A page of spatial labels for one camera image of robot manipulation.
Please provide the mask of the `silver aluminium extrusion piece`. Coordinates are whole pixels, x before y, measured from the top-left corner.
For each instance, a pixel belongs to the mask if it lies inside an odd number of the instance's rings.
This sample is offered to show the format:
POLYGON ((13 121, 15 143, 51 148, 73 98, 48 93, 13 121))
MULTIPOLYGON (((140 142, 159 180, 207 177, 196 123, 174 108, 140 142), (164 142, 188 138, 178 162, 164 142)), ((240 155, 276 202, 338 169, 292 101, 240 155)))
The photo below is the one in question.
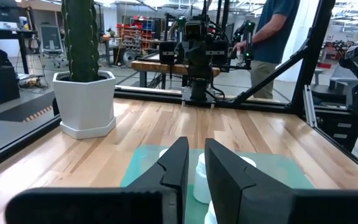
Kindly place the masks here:
POLYGON ((318 122, 316 119, 316 113, 314 109, 313 96, 309 85, 304 86, 303 101, 304 101, 306 122, 312 128, 316 128, 318 126, 318 122))

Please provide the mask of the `grey office chair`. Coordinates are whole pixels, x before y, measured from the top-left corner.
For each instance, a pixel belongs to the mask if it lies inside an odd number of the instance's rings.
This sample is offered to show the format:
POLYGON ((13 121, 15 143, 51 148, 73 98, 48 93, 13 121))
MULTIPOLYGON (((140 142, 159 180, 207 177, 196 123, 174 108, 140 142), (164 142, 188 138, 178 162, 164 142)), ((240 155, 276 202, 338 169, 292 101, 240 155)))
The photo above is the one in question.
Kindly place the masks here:
POLYGON ((40 26, 40 51, 43 56, 52 59, 54 67, 60 68, 65 62, 63 54, 65 53, 60 29, 57 26, 40 26))

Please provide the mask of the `black aluminium cell frame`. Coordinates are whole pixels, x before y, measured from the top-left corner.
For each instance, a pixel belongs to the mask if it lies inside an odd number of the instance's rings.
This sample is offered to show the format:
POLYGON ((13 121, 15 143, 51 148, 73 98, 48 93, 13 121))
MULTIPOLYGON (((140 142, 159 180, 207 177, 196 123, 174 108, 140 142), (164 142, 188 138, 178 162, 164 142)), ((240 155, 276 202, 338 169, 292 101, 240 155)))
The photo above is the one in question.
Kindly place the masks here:
MULTIPOLYGON (((272 72, 267 78, 264 78, 261 82, 256 84, 255 87, 244 91, 234 98, 228 100, 217 100, 214 103, 215 108, 230 108, 237 110, 251 110, 261 112, 272 113, 285 113, 295 114, 302 118, 303 113, 307 111, 306 100, 302 99, 302 93, 304 86, 311 83, 312 79, 312 67, 317 65, 318 47, 321 48, 323 43, 322 29, 328 28, 328 20, 331 16, 331 9, 334 7, 335 0, 319 0, 316 15, 313 21, 313 25, 309 29, 308 36, 301 46, 300 50, 294 53, 289 60, 280 65, 274 72, 272 72), (295 92, 290 103, 274 103, 269 101, 248 100, 253 94, 261 90, 268 82, 272 82, 273 78, 277 78, 283 72, 287 71, 290 67, 303 60, 300 68, 300 74, 296 81, 295 92)), ((175 103, 179 104, 179 93, 168 93, 167 91, 159 90, 153 91, 150 88, 134 88, 130 89, 128 86, 116 87, 116 98, 123 98, 129 100, 141 100, 141 101, 156 101, 162 103, 175 103)), ((334 109, 323 108, 317 106, 316 114, 318 116, 335 117, 335 119, 351 119, 355 121, 358 119, 358 114, 348 109, 334 109)), ((40 139, 44 135, 51 132, 58 126, 58 121, 61 121, 60 115, 56 115, 51 121, 41 125, 40 128, 25 134, 24 136, 10 142, 7 146, 0 149, 0 164, 29 146, 36 140, 40 139)), ((352 156, 350 151, 340 145, 333 138, 329 137, 320 128, 313 128, 326 138, 332 145, 337 147, 342 153, 349 157, 355 164, 358 165, 358 158, 352 156)))

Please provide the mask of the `wooden workbench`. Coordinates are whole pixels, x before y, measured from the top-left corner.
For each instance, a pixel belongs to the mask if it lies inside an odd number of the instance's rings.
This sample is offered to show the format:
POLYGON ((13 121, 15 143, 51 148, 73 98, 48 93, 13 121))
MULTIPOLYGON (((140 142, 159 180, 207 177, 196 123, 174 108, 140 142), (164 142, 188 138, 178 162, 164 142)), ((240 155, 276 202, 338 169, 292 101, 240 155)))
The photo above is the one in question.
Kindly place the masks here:
POLYGON ((181 76, 181 85, 188 83, 188 71, 184 65, 165 65, 161 64, 158 54, 138 58, 131 62, 131 68, 139 72, 139 86, 141 88, 155 88, 161 84, 161 89, 166 89, 167 76, 181 76))

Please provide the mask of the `green cactus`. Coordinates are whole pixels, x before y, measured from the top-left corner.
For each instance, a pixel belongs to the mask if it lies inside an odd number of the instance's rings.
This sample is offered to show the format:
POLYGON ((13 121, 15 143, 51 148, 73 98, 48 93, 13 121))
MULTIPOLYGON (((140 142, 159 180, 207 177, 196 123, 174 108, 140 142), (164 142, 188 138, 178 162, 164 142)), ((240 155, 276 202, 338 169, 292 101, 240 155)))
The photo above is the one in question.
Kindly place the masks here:
POLYGON ((70 81, 99 80, 97 13, 94 0, 62 0, 70 81))

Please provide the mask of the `teal translucent plastic basket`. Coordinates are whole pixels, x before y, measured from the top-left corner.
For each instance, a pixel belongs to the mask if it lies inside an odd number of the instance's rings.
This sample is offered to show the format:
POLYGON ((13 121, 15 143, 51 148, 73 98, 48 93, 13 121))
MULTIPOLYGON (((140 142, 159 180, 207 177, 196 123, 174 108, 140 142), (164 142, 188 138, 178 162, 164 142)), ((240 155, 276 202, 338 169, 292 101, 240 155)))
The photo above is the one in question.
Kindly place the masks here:
MULTIPOLYGON (((121 180, 121 186, 125 187, 136 180, 147 169, 149 169, 159 158, 162 150, 166 146, 141 145, 134 151, 134 155, 129 163, 126 173, 121 180)), ((208 205, 200 203, 193 196, 193 184, 195 180, 195 170, 198 164, 198 157, 203 153, 203 149, 189 150, 189 169, 188 169, 188 190, 186 197, 185 224, 204 224, 204 218, 208 211, 208 205)), ((306 178, 306 175, 299 165, 292 159, 283 155, 240 152, 239 156, 252 159, 259 170, 269 176, 279 180, 291 188, 312 189, 313 185, 306 178)))

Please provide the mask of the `black computer desk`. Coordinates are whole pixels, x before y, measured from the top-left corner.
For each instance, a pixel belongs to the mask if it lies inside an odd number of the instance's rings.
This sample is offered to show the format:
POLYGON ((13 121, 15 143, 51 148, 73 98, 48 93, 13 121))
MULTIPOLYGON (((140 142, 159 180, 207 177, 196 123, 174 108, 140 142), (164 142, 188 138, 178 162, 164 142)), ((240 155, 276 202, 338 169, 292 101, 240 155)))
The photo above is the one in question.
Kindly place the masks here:
POLYGON ((27 50, 24 39, 31 38, 36 33, 37 31, 34 32, 32 30, 0 29, 0 39, 18 40, 24 73, 27 74, 29 74, 29 68, 27 64, 27 50))

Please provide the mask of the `black mat orange striped edge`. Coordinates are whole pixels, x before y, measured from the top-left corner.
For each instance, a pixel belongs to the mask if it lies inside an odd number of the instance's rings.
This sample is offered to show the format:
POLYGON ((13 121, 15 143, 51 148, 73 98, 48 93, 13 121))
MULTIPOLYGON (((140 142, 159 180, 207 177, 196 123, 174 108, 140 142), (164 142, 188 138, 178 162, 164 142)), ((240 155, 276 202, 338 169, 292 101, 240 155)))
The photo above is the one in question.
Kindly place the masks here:
POLYGON ((0 113, 0 121, 28 123, 53 110, 54 92, 44 94, 0 113))

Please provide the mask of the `person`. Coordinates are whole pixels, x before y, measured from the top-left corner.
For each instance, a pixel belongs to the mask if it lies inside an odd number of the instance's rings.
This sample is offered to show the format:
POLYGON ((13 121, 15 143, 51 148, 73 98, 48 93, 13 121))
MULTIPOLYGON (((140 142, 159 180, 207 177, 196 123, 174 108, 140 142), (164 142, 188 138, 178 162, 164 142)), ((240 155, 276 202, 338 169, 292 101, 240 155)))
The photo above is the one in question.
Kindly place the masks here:
POLYGON ((256 86, 282 62, 299 5, 300 0, 266 0, 252 38, 252 86, 256 86))

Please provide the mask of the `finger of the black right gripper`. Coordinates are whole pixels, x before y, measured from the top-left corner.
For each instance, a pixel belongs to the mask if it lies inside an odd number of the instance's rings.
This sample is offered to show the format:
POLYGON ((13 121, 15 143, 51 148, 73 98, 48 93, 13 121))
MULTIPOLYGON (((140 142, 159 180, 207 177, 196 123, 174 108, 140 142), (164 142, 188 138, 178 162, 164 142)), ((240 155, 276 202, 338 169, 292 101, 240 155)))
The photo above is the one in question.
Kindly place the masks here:
POLYGON ((198 46, 194 45, 186 51, 189 73, 195 73, 198 68, 198 46))
POLYGON ((199 53, 199 72, 209 73, 211 71, 209 55, 206 55, 206 47, 202 45, 199 53))

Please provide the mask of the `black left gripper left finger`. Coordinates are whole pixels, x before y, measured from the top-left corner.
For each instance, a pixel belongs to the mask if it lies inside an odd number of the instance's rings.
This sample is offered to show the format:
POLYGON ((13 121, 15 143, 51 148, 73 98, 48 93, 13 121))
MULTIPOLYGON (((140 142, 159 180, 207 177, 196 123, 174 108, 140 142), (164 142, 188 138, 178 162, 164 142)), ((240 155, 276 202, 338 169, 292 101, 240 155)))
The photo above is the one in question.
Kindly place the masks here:
POLYGON ((126 187, 39 187, 14 196, 7 224, 183 224, 189 144, 178 138, 126 187))

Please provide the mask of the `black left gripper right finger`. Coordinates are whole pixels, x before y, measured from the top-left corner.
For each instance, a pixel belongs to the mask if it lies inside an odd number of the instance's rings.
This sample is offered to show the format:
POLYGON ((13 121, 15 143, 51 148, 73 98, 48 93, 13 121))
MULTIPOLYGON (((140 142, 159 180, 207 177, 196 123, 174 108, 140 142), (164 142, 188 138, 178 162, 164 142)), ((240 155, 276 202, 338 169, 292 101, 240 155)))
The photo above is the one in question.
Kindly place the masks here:
POLYGON ((204 156, 218 224, 358 224, 358 190, 291 188, 211 138, 204 156))

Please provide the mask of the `white hexagonal plant pot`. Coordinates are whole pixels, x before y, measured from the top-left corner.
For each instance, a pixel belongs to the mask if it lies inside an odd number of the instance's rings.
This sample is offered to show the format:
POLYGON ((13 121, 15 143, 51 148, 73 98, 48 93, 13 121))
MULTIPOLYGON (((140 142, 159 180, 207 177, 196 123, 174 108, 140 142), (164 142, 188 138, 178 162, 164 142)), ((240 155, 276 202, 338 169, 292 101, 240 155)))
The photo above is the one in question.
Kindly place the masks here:
POLYGON ((109 71, 100 70, 100 80, 82 83, 68 81, 69 74, 59 72, 53 76, 62 131, 73 139, 106 136, 116 127, 115 76, 109 71))

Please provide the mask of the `black drawer cabinet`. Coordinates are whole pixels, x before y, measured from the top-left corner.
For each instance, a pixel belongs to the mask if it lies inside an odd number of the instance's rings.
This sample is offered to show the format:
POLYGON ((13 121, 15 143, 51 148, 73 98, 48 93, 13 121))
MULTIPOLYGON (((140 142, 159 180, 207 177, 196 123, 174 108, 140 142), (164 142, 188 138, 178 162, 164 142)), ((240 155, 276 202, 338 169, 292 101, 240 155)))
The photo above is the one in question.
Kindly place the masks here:
POLYGON ((348 110, 315 107, 318 128, 349 152, 358 139, 358 115, 348 110))

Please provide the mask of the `rack with red bins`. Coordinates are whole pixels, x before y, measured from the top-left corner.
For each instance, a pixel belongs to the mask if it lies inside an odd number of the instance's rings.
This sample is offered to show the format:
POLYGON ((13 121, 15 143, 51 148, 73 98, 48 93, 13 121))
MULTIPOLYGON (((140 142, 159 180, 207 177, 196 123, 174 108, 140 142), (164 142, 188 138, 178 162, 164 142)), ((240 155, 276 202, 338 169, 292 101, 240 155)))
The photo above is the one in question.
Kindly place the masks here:
POLYGON ((151 17, 122 16, 122 22, 117 24, 117 32, 126 49, 142 54, 152 48, 155 22, 151 17))

